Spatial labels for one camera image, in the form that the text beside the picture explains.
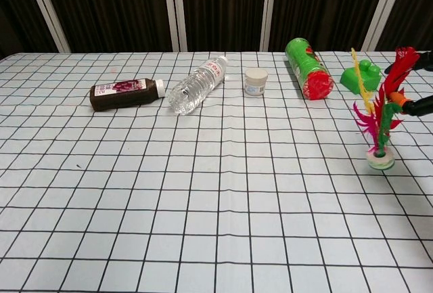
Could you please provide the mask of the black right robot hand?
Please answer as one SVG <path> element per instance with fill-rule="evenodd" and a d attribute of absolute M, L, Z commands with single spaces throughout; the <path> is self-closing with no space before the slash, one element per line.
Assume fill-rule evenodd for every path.
<path fill-rule="evenodd" d="M 400 85 L 412 70 L 432 71 L 432 51 L 417 52 L 413 47 L 398 47 L 396 58 L 386 70 L 384 92 L 386 98 L 401 107 L 403 114 L 425 116 L 432 113 L 432 96 L 419 100 L 405 97 Z"/>

